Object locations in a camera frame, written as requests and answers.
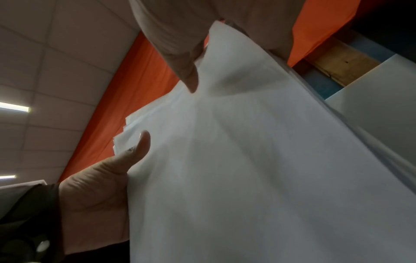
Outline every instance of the wooden board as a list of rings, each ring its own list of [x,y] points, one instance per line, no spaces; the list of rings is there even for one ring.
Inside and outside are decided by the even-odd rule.
[[[343,87],[380,64],[334,37],[322,43],[305,59]]]

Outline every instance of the hand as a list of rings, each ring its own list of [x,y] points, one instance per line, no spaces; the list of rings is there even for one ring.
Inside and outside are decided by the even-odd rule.
[[[65,254],[97,249],[129,239],[127,171],[150,149],[150,134],[136,147],[107,158],[59,185]]]
[[[215,20],[234,22],[259,46],[288,60],[292,28],[305,0],[130,0],[147,39],[173,72],[194,93],[198,71],[193,62]]]

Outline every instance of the button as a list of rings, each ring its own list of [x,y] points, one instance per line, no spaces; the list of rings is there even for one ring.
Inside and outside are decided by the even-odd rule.
[[[43,252],[43,251],[47,250],[50,245],[51,245],[51,243],[49,242],[49,240],[42,241],[42,242],[40,242],[40,244],[36,248],[36,252],[38,252],[38,253]]]

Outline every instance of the light fixture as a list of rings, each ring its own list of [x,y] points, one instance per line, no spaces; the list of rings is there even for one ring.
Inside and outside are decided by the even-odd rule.
[[[0,180],[3,179],[15,179],[16,175],[0,175]]]
[[[8,110],[18,110],[18,111],[24,111],[24,112],[30,111],[29,107],[9,104],[9,103],[4,103],[4,102],[0,102],[0,108],[8,109]]]

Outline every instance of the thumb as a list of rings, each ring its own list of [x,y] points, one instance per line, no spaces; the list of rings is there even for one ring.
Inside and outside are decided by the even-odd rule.
[[[185,83],[189,92],[194,93],[198,87],[199,80],[198,71],[191,58],[191,52],[179,55],[161,53],[161,55],[176,76]]]
[[[116,174],[126,173],[133,165],[143,159],[150,150],[150,133],[143,131],[137,146],[128,149],[120,155],[113,156],[107,161],[106,166]]]

